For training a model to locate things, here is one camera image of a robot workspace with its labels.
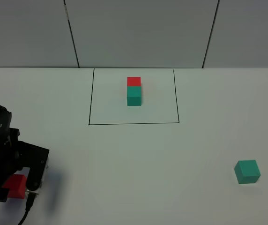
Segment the red cube block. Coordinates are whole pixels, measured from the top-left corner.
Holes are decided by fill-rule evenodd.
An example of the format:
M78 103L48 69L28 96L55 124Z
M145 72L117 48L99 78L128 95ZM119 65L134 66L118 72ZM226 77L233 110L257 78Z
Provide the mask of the red cube block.
M2 186L9 190L7 197L24 199L26 193L26 176L23 174L13 174Z

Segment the black outlined template sheet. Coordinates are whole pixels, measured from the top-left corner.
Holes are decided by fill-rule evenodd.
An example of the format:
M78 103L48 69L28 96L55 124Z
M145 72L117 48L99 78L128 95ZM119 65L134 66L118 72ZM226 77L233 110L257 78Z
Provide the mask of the black outlined template sheet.
M127 105L127 78L140 77L142 105ZM173 69L96 68L89 124L178 123Z

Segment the green cube block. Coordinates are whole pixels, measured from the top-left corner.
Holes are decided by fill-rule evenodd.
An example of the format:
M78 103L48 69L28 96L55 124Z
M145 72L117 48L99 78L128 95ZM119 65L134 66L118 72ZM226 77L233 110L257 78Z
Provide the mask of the green cube block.
M256 160L239 160L234 172L239 184L254 184L261 176Z

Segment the green template cube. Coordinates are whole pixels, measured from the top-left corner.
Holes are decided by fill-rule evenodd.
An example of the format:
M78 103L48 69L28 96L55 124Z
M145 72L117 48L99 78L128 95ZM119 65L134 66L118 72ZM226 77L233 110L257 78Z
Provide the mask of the green template cube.
M141 104L142 104L141 86L128 86L127 87L127 105L128 106L141 106Z

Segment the red template cube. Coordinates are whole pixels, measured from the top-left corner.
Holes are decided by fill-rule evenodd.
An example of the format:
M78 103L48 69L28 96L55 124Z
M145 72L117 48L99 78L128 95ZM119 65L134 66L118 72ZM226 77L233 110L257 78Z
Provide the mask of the red template cube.
M127 87L140 87L141 86L141 78L136 77L127 77Z

